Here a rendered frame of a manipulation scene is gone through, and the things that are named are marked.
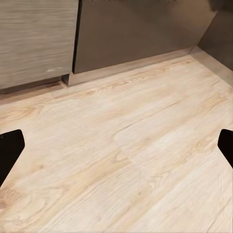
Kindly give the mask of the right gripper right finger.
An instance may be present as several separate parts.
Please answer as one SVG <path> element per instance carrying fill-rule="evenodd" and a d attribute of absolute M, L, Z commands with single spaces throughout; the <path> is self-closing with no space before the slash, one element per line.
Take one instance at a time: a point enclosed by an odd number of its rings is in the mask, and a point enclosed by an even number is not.
<path fill-rule="evenodd" d="M 233 168 L 233 131 L 222 129 L 217 146 Z"/>

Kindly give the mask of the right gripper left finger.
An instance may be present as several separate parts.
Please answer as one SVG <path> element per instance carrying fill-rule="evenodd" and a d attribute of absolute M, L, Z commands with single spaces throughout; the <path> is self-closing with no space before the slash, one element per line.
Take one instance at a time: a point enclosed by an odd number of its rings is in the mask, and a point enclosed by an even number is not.
<path fill-rule="evenodd" d="M 22 130 L 0 134 L 0 187 L 25 148 Z"/>

